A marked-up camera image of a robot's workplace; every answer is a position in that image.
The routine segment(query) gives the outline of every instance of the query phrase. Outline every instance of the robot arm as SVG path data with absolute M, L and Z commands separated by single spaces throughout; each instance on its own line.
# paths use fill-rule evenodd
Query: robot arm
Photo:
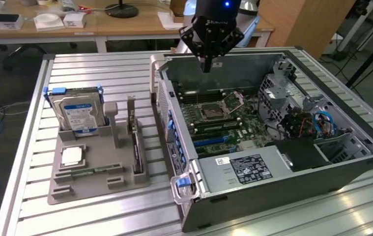
M 204 73 L 214 58 L 226 55 L 244 38 L 236 22 L 239 12 L 256 17 L 258 6 L 259 0 L 198 0 L 192 23 L 180 29 L 180 38 L 199 57 Z

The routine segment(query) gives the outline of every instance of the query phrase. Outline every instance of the aluminum table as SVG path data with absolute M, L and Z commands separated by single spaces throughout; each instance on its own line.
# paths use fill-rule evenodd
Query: aluminum table
M 293 54 L 373 127 L 373 109 L 301 50 Z M 172 200 L 168 175 L 150 101 L 150 56 L 166 51 L 48 55 L 42 63 L 4 200 L 0 236 L 331 236 L 373 234 L 373 171 L 343 189 L 277 207 L 204 230 L 184 234 Z M 319 90 L 301 72 L 297 81 L 309 94 Z M 106 101 L 119 103 L 118 120 L 127 116 L 126 100 L 136 96 L 144 125 L 150 187 L 48 205 L 47 193 L 58 136 L 58 119 L 42 88 L 104 87 Z

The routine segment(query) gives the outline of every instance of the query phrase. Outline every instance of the small circuit board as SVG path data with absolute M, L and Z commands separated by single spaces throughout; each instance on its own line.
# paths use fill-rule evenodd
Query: small circuit board
M 200 158 L 262 148 L 272 141 L 252 102 L 239 91 L 222 100 L 180 103 Z

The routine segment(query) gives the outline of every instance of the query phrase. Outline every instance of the black lamp base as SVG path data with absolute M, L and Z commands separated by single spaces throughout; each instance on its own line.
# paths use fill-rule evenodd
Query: black lamp base
M 118 6 L 119 4 L 112 4 L 107 6 L 107 8 L 111 8 L 114 6 Z M 139 15 L 139 8 L 136 8 L 132 5 L 123 4 L 123 7 L 118 6 L 114 7 L 110 10 L 106 10 L 107 14 L 116 18 L 131 18 Z

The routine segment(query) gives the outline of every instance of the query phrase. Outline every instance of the motherboard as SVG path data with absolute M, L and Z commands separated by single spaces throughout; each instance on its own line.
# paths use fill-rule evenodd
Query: motherboard
M 180 93 L 180 108 L 199 158 L 262 148 L 272 141 L 254 98 L 242 90 Z

